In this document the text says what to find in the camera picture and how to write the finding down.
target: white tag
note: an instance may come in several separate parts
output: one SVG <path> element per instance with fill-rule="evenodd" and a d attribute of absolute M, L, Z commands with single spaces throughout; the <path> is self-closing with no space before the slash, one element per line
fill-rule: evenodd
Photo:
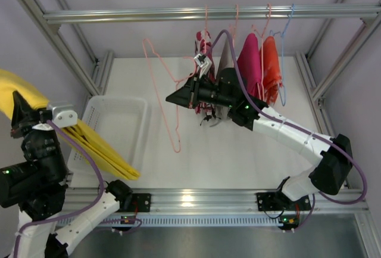
<path fill-rule="evenodd" d="M 41 130 L 41 131 L 52 131 L 53 130 L 53 128 L 49 124 L 42 124 L 42 123 L 34 125 L 32 127 L 32 129 Z"/>

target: white bin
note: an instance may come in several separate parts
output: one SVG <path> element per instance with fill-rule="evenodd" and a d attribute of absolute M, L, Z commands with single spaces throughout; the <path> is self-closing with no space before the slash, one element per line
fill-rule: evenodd
<path fill-rule="evenodd" d="M 150 115 L 144 99 L 105 95 L 89 100 L 82 120 L 128 164 L 141 171 Z M 91 166 L 76 150 L 71 151 L 67 166 L 76 177 L 95 176 Z M 102 172 L 102 175 L 105 180 L 114 177 L 107 172 Z"/>

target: white floor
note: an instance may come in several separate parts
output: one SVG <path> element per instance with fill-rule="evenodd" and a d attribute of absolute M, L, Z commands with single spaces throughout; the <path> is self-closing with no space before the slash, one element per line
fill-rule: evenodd
<path fill-rule="evenodd" d="M 174 91 L 174 83 L 158 59 L 152 58 L 158 89 L 175 136 L 175 105 L 165 102 Z M 193 64 L 182 58 L 165 58 L 177 78 L 189 74 Z M 278 100 L 275 108 L 289 119 L 316 130 L 307 95 L 293 57 L 285 58 L 287 104 Z M 170 144 L 160 112 L 146 59 L 116 58 L 107 88 L 108 95 L 131 95 L 146 99 L 151 106 L 148 139 L 143 157 L 141 177 L 129 181 L 134 188 L 276 188 L 282 179 L 296 175 L 310 165 L 297 153 L 278 142 L 223 122 L 200 126 L 202 115 L 180 108 L 182 151 L 176 154 Z M 74 176 L 73 187 L 97 185 L 94 176 Z"/>

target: metal bar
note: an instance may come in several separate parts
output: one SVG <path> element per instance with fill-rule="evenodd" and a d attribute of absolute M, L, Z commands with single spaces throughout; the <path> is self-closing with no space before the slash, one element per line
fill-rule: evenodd
<path fill-rule="evenodd" d="M 56 0 L 56 1 L 57 1 L 58 5 L 60 6 L 61 9 L 70 10 L 70 7 L 69 7 L 68 3 L 66 2 L 66 0 Z M 90 60 L 93 63 L 96 63 L 98 61 L 98 59 L 95 57 L 95 54 L 94 54 L 91 46 L 89 45 L 88 40 L 86 39 L 85 35 L 83 34 L 82 29 L 79 27 L 78 24 L 74 24 L 74 25 L 72 25 L 72 27 L 73 27 L 73 30 L 74 30 L 76 36 L 78 37 L 78 40 L 80 41 L 83 48 L 87 52 Z"/>
<path fill-rule="evenodd" d="M 257 192 L 267 189 L 134 189 L 135 193 L 151 194 L 150 215 L 263 215 L 258 210 Z M 68 189 L 63 212 L 78 210 L 94 200 L 96 188 Z M 351 201 L 361 194 L 359 189 L 343 189 L 335 196 Z M 342 205 L 332 203 L 316 194 L 315 214 L 369 213 L 365 201 Z"/>
<path fill-rule="evenodd" d="M 375 4 L 326 4 L 297 5 L 293 18 L 375 18 L 381 11 L 379 3 Z M 291 14 L 291 6 L 273 6 L 271 18 L 285 19 Z M 266 19 L 269 8 L 240 7 L 241 20 Z M 209 20 L 230 20 L 235 18 L 235 7 L 208 8 Z M 100 10 L 100 11 L 51 11 L 44 18 L 49 24 L 110 23 L 134 21 L 189 21 L 205 20 L 205 8 L 152 8 L 134 10 Z"/>
<path fill-rule="evenodd" d="M 109 56 L 109 53 L 106 52 L 105 55 L 103 56 L 103 58 L 100 60 L 100 62 L 98 63 L 97 67 L 96 67 L 96 73 L 94 74 L 94 77 L 93 77 L 93 80 L 95 82 L 95 85 L 99 88 L 100 85 L 101 85 L 101 81 L 102 81 L 102 76 L 103 76 L 103 72 L 105 70 L 105 66 L 106 66 L 106 63 L 107 63 L 107 58 Z"/>
<path fill-rule="evenodd" d="M 370 213 L 355 214 L 358 230 L 363 239 L 364 247 L 368 257 L 381 257 L 381 239 L 380 234 L 374 225 Z"/>
<path fill-rule="evenodd" d="M 344 0 L 336 0 L 335 3 L 343 3 Z M 327 19 L 324 21 L 323 25 L 321 26 L 316 38 L 314 39 L 310 49 L 308 50 L 307 52 L 307 61 L 310 61 L 311 60 L 311 57 L 314 55 L 319 43 L 321 42 L 321 40 L 324 38 L 327 30 L 329 29 L 329 27 L 332 25 L 333 23 L 333 19 Z"/>
<path fill-rule="evenodd" d="M 326 124 L 326 122 L 329 122 L 329 119 L 324 118 L 325 113 L 322 113 L 321 108 L 318 106 L 317 102 L 312 100 L 312 90 L 316 88 L 316 83 L 311 73 L 311 69 L 305 58 L 305 55 L 302 52 L 297 51 L 295 53 L 295 60 L 296 65 L 298 66 L 299 72 L 301 74 L 302 81 L 304 83 L 304 88 L 307 93 L 308 102 L 310 103 L 311 111 L 313 112 L 317 129 L 320 133 L 333 136 L 334 133 L 331 125 Z"/>
<path fill-rule="evenodd" d="M 364 44 L 369 40 L 375 30 L 380 26 L 381 13 L 376 17 L 370 27 L 361 34 L 361 36 L 348 48 L 347 53 L 342 57 L 336 65 L 333 66 L 330 73 L 318 84 L 313 91 L 313 100 L 317 101 L 323 97 L 328 89 L 332 86 L 339 75 L 348 67 L 351 60 L 357 55 Z"/>
<path fill-rule="evenodd" d="M 68 47 L 67 43 L 60 35 L 54 33 L 43 18 L 43 11 L 35 0 L 18 0 L 28 16 L 37 25 L 47 41 L 51 44 L 55 52 L 60 56 L 66 66 L 73 72 L 74 76 L 85 86 L 86 90 L 92 95 L 98 95 L 99 90 L 96 88 L 90 76 L 86 73 L 85 68 L 80 64 L 78 59 Z"/>
<path fill-rule="evenodd" d="M 99 84 L 99 89 L 101 90 L 102 95 L 105 95 L 107 90 L 108 79 L 110 78 L 111 68 L 113 67 L 113 62 L 114 62 L 114 57 L 115 56 L 113 51 L 106 52 L 105 60 L 104 60 L 105 64 L 102 69 L 102 76 L 101 76 L 101 81 Z"/>

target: yellow cloth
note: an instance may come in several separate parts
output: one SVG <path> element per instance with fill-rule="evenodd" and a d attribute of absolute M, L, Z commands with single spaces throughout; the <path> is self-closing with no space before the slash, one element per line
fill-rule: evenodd
<path fill-rule="evenodd" d="M 0 69 L 0 111 L 10 120 L 14 108 L 14 91 L 18 91 L 33 109 L 45 108 L 49 103 L 49 100 L 30 83 Z M 78 120 L 77 125 L 64 128 L 63 131 L 88 152 L 101 170 L 123 179 L 136 180 L 140 177 L 137 170 L 128 165 L 121 155 L 81 120 Z"/>

